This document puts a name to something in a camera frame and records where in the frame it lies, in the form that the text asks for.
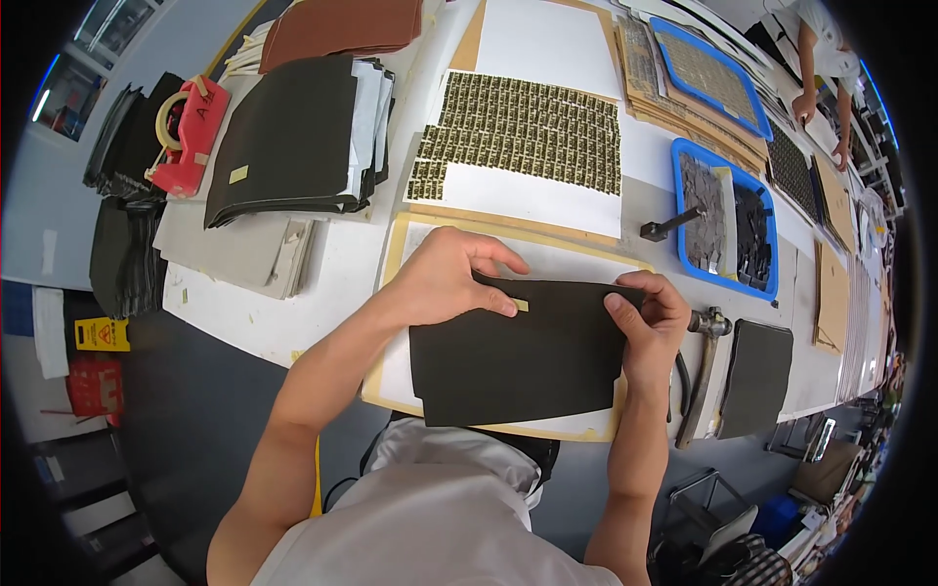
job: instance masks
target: workbench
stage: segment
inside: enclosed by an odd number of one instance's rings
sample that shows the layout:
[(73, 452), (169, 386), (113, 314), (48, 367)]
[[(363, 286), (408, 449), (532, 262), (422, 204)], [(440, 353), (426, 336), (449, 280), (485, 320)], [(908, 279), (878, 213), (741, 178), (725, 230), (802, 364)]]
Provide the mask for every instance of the workbench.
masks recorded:
[[(596, 0), (597, 6), (620, 8)], [(477, 2), (462, 0), (446, 4), (432, 22), (419, 55), (410, 71), (399, 75), (411, 81), (404, 96), (397, 96), (390, 138), (387, 181), (377, 186), (368, 221), (342, 218), (319, 222), (313, 238), (308, 270), (308, 283), (303, 292), (285, 301), (214, 280), (202, 273), (170, 263), (166, 274), (163, 308), (240, 350), (289, 368), (300, 353), (338, 326), (358, 309), (375, 291), (382, 262), (388, 225), (393, 214), (407, 209), (401, 202), (416, 141), (431, 108), (431, 99), (446, 67), (461, 40), (462, 32), (473, 16)], [(799, 88), (781, 68), (771, 71), (782, 99), (790, 104)], [(794, 334), (794, 351), (788, 392), (779, 414), (785, 421), (816, 413), (842, 402), (842, 389), (856, 386), (860, 392), (872, 388), (880, 369), (885, 367), (881, 348), (879, 308), (882, 260), (871, 254), (862, 266), (870, 285), (870, 315), (875, 323), (865, 328), (864, 349), (860, 369), (845, 368), (842, 356), (823, 352), (812, 345), (817, 289), (815, 284), (814, 239), (820, 234), (804, 214), (776, 191), (770, 189), (776, 210), (779, 234), (778, 306), (756, 297), (737, 293), (719, 285), (690, 277), (676, 253), (676, 238), (652, 243), (639, 237), (640, 227), (649, 221), (662, 222), (676, 213), (673, 184), (671, 142), (676, 135), (662, 128), (640, 123), (620, 108), (622, 144), (622, 238), (608, 250), (650, 263), (657, 272), (667, 276), (684, 295), (692, 308), (705, 310), (720, 306), (730, 320), (741, 318), (790, 328)], [(837, 137), (818, 113), (806, 132), (826, 152), (833, 150)], [(851, 195), (862, 188), (859, 176), (851, 165)], [(713, 375), (706, 386), (703, 416), (694, 437), (712, 435), (716, 428), (715, 413), (722, 400), (733, 337), (719, 340)], [(687, 334), (681, 352), (693, 380), (699, 366), (703, 338)], [(681, 417), (679, 379), (673, 377), (673, 421), (669, 436), (674, 437)]]

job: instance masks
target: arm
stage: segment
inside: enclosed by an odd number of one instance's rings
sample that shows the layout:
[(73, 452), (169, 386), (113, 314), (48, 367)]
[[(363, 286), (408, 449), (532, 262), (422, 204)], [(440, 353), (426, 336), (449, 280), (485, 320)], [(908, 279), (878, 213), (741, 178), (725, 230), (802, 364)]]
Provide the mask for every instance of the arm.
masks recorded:
[(647, 293), (641, 313), (620, 295), (606, 309), (626, 334), (626, 404), (609, 452), (609, 498), (584, 561), (624, 584), (649, 584), (645, 569), (651, 515), (668, 466), (668, 377), (688, 329), (690, 307), (671, 282), (648, 271), (616, 280)]
[(398, 275), (290, 368), (277, 394), (248, 476), (208, 549), (212, 584), (248, 584), (283, 535), (310, 516), (320, 431), (355, 397), (371, 363), (404, 327), (439, 323), (474, 308), (517, 313), (507, 295), (473, 281), (527, 264), (489, 236), (438, 228)]
[(801, 86), (804, 91), (792, 102), (795, 120), (804, 120), (807, 124), (814, 118), (815, 94), (814, 85), (814, 45), (818, 42), (817, 35), (805, 23), (804, 19), (798, 26), (798, 61), (801, 65)]
[[(851, 106), (853, 105), (853, 97), (849, 92), (843, 87), (843, 82), (837, 82), (837, 117), (840, 119), (840, 142), (837, 143), (837, 148), (834, 149), (834, 152), (831, 155), (835, 158), (835, 163), (837, 163), (837, 170), (841, 173), (847, 171), (847, 160), (850, 158), (850, 121), (853, 117), (851, 112)], [(840, 155), (840, 162), (837, 162), (836, 157)]]

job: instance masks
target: person's hand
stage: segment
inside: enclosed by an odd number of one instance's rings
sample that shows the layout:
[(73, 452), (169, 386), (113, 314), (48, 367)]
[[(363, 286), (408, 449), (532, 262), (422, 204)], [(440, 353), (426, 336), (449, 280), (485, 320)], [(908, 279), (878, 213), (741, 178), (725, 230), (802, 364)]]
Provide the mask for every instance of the person's hand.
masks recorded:
[(690, 306), (668, 279), (649, 271), (620, 275), (615, 283), (645, 292), (641, 312), (618, 293), (603, 300), (628, 339), (622, 362), (628, 390), (660, 395), (666, 401), (671, 368), (688, 331)]
[(445, 322), (476, 308), (514, 317), (518, 308), (505, 293), (472, 278), (473, 269), (498, 277), (495, 261), (521, 275), (529, 271), (522, 257), (497, 238), (436, 228), (378, 295), (401, 326)]
[(837, 163), (837, 170), (841, 173), (847, 171), (847, 160), (850, 158), (850, 141), (846, 139), (840, 139), (840, 142), (837, 143), (837, 147), (834, 149), (834, 152), (831, 153), (834, 157), (834, 160), (837, 160), (837, 155), (840, 155), (840, 162)]
[(814, 96), (802, 94), (792, 100), (792, 110), (794, 119), (802, 124), (807, 124), (814, 119), (814, 113), (817, 112)]

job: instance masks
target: stack of black sheets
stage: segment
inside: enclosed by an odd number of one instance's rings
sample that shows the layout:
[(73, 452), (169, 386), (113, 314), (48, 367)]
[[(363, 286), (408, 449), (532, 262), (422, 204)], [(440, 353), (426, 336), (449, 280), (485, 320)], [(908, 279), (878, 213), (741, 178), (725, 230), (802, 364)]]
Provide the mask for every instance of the stack of black sheets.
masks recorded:
[(162, 307), (166, 261), (152, 244), (165, 205), (101, 200), (88, 276), (95, 299), (114, 320)]
[(154, 124), (157, 111), (183, 80), (172, 73), (159, 78), (149, 97), (141, 88), (121, 91), (101, 126), (84, 170), (83, 182), (99, 194), (127, 201), (162, 201), (166, 192), (144, 178), (162, 150)]
[(626, 337), (603, 298), (644, 293), (618, 285), (507, 280), (475, 273), (522, 310), (514, 318), (474, 309), (410, 328), (414, 394), (428, 426), (549, 419), (613, 406)]
[(215, 159), (204, 226), (265, 211), (347, 214), (387, 179), (394, 74), (376, 59), (297, 59), (237, 105)]

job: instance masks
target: hammer handle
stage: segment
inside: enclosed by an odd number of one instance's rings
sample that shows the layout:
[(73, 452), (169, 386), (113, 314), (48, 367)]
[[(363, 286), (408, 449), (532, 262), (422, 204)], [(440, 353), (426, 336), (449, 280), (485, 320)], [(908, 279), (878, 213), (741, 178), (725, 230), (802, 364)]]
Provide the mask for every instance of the hammer handle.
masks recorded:
[(674, 442), (677, 449), (685, 450), (688, 448), (690, 442), (694, 439), (697, 424), (700, 423), (701, 413), (704, 411), (706, 387), (710, 383), (710, 373), (713, 372), (713, 362), (717, 355), (718, 339), (710, 336), (703, 337), (701, 365), (697, 371), (697, 380), (694, 381), (694, 389), (690, 394), (690, 410), (688, 415), (681, 421), (681, 429), (677, 432), (677, 440)]

